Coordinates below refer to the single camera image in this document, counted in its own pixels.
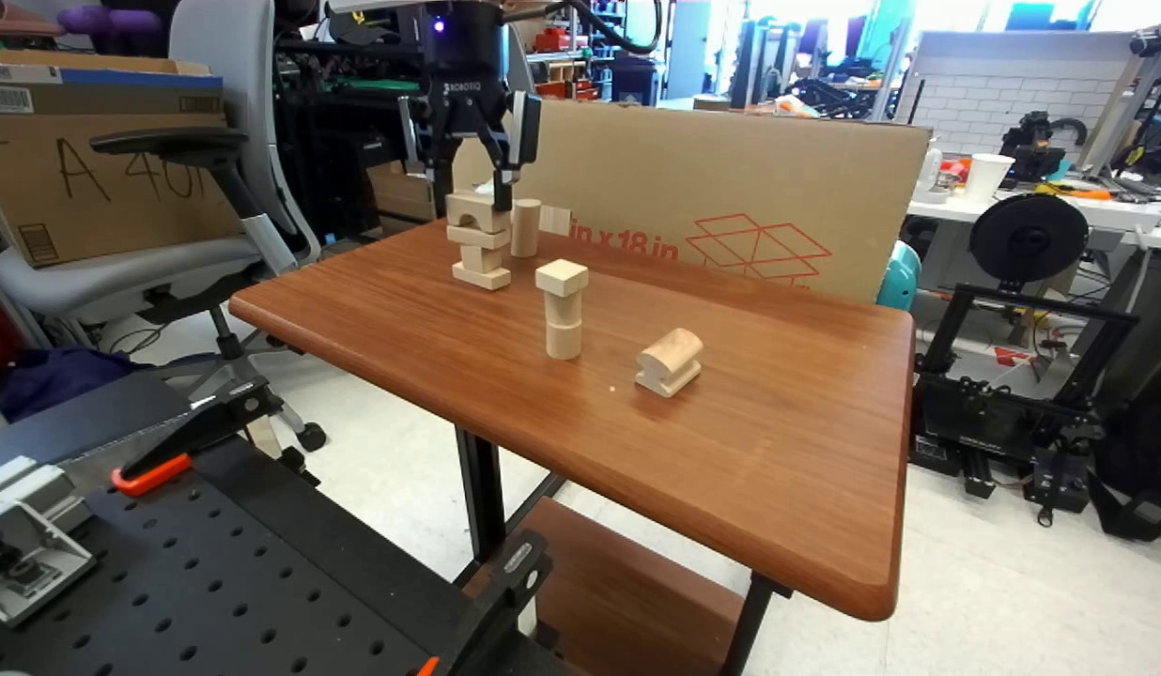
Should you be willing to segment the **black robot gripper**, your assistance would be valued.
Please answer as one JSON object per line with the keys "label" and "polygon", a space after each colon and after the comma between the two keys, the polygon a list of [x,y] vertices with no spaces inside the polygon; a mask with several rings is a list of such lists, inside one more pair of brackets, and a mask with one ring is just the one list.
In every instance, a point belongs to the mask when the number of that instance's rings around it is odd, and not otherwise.
{"label": "black robot gripper", "polygon": [[414,0],[407,51],[424,84],[436,220],[446,220],[461,134],[493,158],[493,216],[511,212],[513,168],[537,158],[541,98],[511,87],[511,16],[496,0]]}

